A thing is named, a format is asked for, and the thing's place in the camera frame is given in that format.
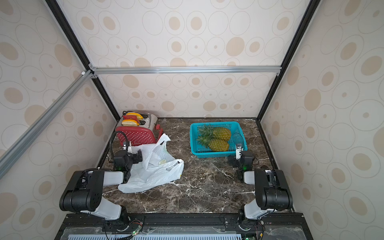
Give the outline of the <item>white plastic bag lemon print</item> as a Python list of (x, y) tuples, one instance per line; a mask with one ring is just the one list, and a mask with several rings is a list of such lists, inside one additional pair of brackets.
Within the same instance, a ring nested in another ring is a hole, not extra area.
[(168, 135), (162, 134), (156, 144), (131, 147), (134, 154), (142, 151), (143, 161), (133, 165), (128, 182), (120, 184), (118, 189), (127, 194), (139, 193), (180, 179), (184, 161), (167, 151), (170, 140)]

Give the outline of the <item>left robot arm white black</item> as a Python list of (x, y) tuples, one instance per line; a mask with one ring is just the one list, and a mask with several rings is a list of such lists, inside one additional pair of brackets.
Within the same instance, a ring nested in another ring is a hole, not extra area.
[(134, 164), (143, 161), (141, 150), (120, 150), (113, 157), (114, 167), (107, 169), (87, 169), (75, 171), (67, 184), (60, 200), (62, 211), (90, 214), (105, 221), (128, 223), (125, 207), (112, 203), (103, 197), (106, 186), (126, 184), (131, 177)]

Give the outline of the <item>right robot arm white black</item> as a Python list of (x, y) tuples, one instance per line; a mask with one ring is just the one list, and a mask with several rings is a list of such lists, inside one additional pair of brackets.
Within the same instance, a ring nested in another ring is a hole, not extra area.
[(230, 166), (237, 169), (238, 179), (255, 187), (254, 199), (239, 210), (239, 222), (258, 221), (275, 211), (289, 210), (293, 197), (282, 170), (273, 170), (266, 165), (253, 169), (256, 160), (248, 151), (237, 152), (228, 157)]

